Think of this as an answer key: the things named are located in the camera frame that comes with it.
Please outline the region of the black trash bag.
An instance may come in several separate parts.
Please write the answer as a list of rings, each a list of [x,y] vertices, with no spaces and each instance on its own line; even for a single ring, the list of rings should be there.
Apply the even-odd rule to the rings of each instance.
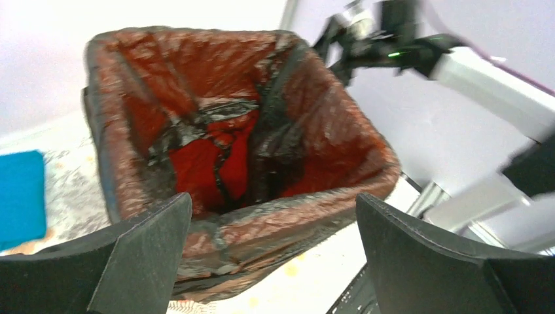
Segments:
[[[86,63],[112,222],[191,196],[173,300],[242,293],[399,180],[389,143],[295,33],[126,28],[96,35]]]

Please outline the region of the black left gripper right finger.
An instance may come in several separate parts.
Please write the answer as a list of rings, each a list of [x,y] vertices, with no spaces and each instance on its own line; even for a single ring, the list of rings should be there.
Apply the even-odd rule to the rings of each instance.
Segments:
[[[382,313],[554,312],[554,258],[487,245],[359,194],[356,216]]]

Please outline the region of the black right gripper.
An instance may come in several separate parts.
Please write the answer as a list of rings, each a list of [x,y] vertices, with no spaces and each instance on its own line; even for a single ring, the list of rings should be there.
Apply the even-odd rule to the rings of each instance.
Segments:
[[[373,36],[380,32],[371,11],[347,9],[333,14],[331,20],[338,26],[335,38],[342,49],[341,57],[359,57],[371,51]]]

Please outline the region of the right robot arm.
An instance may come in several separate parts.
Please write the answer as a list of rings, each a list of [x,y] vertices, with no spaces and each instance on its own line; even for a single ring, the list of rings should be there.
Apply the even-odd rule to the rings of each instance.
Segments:
[[[332,44],[342,53],[331,71],[348,85],[357,68],[413,69],[475,101],[532,140],[499,173],[448,197],[435,183],[425,187],[408,214],[462,234],[472,231],[496,247],[502,241],[482,222],[535,196],[554,192],[554,92],[504,67],[462,38],[417,36],[418,1],[380,1],[381,18],[360,1],[331,16],[314,49],[326,58]]]

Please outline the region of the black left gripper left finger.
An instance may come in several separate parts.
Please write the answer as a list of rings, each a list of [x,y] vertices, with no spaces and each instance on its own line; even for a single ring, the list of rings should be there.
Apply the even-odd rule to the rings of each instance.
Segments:
[[[1,258],[2,313],[165,313],[192,216],[177,194],[35,254]]]

